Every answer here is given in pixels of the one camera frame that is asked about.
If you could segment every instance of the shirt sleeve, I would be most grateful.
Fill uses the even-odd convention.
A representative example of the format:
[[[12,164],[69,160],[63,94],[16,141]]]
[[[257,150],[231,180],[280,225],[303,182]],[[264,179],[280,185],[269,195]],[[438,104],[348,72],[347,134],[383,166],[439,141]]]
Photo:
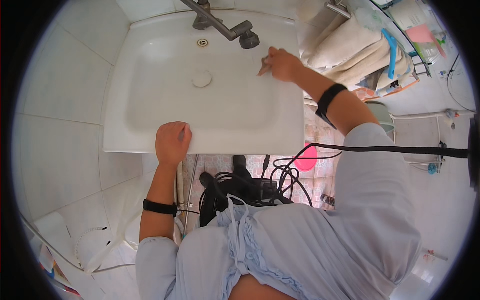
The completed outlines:
[[[138,245],[135,274],[142,300],[163,300],[176,282],[178,246],[169,238],[150,237]]]
[[[365,123],[345,146],[394,145],[383,128]],[[336,211],[349,245],[395,284],[409,274],[420,253],[410,182],[402,154],[343,151],[335,177]]]

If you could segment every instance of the faucet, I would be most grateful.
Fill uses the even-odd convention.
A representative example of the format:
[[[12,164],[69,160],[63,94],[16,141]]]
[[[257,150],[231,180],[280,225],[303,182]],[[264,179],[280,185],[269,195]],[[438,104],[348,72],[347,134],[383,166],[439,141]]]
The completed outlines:
[[[198,3],[193,0],[180,1],[197,13],[197,17],[193,21],[193,28],[204,30],[210,26],[213,26],[229,41],[233,41],[237,37],[240,37],[240,47],[243,49],[251,49],[260,44],[258,35],[251,31],[253,26],[250,21],[243,21],[242,23],[233,26],[231,29],[228,29],[228,27],[223,25],[222,20],[217,19],[210,13],[210,3],[208,0],[198,0]]]

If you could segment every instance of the black shoe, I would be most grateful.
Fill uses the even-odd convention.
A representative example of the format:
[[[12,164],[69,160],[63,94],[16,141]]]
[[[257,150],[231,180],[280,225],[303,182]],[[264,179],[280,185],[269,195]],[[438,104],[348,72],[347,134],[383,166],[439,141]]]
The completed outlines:
[[[204,187],[204,188],[207,188],[207,186],[213,182],[213,176],[210,175],[209,173],[207,172],[203,172],[202,174],[200,174],[200,183],[201,185]]]
[[[240,168],[247,168],[247,158],[245,155],[234,155],[232,158],[233,162],[233,169]]]

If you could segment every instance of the hand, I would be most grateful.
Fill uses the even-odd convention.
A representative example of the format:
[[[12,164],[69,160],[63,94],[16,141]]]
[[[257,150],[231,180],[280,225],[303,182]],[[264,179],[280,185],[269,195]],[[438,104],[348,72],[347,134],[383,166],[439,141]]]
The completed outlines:
[[[158,164],[176,169],[187,155],[191,139],[190,125],[185,122],[170,122],[160,126],[155,139]]]
[[[301,61],[294,55],[285,51],[285,49],[268,49],[268,58],[265,63],[272,66],[272,76],[285,82],[293,82],[295,74],[304,68]]]

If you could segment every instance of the overflow drain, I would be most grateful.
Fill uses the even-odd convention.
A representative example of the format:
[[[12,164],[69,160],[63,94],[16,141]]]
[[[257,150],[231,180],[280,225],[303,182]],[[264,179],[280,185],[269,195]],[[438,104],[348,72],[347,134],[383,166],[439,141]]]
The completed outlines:
[[[206,45],[208,45],[208,41],[204,38],[201,38],[197,41],[197,44],[200,46],[200,47],[205,47]]]

